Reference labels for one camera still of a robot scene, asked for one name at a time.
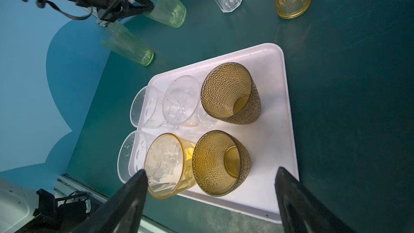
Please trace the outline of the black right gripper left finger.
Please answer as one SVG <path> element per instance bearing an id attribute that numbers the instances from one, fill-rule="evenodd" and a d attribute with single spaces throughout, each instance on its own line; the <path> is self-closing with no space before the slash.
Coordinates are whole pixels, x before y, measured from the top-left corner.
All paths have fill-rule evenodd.
<path id="1" fill-rule="evenodd" d="M 147 191 L 148 178 L 145 170 L 141 169 L 73 232 L 137 233 Z"/>

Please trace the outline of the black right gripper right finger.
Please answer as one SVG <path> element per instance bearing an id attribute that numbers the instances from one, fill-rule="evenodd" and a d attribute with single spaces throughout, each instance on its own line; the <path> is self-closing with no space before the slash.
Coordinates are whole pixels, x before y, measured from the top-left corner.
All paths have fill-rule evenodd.
<path id="1" fill-rule="evenodd" d="M 278 168 L 274 183 L 286 233 L 353 233 L 287 169 Z"/>

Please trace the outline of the small green transparent glass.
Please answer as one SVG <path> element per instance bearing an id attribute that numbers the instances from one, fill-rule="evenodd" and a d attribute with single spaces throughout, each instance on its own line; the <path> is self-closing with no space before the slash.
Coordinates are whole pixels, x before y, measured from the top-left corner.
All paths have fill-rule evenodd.
<path id="1" fill-rule="evenodd" d="M 144 15 L 159 23 L 179 28 L 185 21 L 187 10 L 180 0 L 151 0 L 154 9 Z"/>

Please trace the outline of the clear faceted glass one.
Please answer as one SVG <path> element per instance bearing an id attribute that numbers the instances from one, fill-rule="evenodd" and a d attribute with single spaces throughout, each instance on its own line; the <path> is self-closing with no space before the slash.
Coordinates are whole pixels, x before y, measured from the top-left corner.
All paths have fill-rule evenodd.
<path id="1" fill-rule="evenodd" d="M 122 183 L 143 169 L 148 149 L 155 138 L 153 134 L 137 129 L 124 140 L 117 162 L 118 177 Z"/>

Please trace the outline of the short yellow transparent glass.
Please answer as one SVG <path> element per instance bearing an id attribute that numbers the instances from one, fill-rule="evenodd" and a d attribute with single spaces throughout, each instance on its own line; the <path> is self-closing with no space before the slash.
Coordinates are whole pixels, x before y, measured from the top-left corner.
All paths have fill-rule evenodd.
<path id="1" fill-rule="evenodd" d="M 192 167 L 195 146 L 194 142 L 172 133 L 164 133 L 152 142 L 144 170 L 153 197 L 169 198 L 196 184 Z"/>

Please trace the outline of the dimpled amber glass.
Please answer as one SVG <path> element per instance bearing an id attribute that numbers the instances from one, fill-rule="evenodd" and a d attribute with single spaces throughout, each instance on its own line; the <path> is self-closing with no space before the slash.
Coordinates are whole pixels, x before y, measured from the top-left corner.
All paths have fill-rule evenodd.
<path id="1" fill-rule="evenodd" d="M 235 62 L 215 67 L 201 88 L 201 104 L 211 117 L 236 125 L 254 123 L 262 105 L 248 69 Z"/>
<path id="2" fill-rule="evenodd" d="M 214 130 L 198 140 L 192 167 L 200 189 L 210 196 L 221 197 L 246 180 L 251 157 L 238 139 L 224 131 Z"/>

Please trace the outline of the clear faceted glass two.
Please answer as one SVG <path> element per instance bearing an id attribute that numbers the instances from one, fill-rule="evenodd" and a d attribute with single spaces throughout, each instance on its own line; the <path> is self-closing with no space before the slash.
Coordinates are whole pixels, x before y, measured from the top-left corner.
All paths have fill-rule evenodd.
<path id="1" fill-rule="evenodd" d="M 162 103 L 165 93 L 153 85 L 143 87 L 135 96 L 130 108 L 130 121 L 136 128 L 156 129 L 165 118 Z"/>

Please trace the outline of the clear faceted glass three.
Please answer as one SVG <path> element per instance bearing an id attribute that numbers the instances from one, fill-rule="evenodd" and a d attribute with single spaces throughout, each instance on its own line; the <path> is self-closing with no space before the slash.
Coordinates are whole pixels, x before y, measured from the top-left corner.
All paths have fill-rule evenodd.
<path id="1" fill-rule="evenodd" d="M 174 129 L 202 126 L 211 128 L 218 122 L 201 104 L 201 86 L 190 75 L 180 76 L 168 87 L 162 101 L 165 121 Z"/>

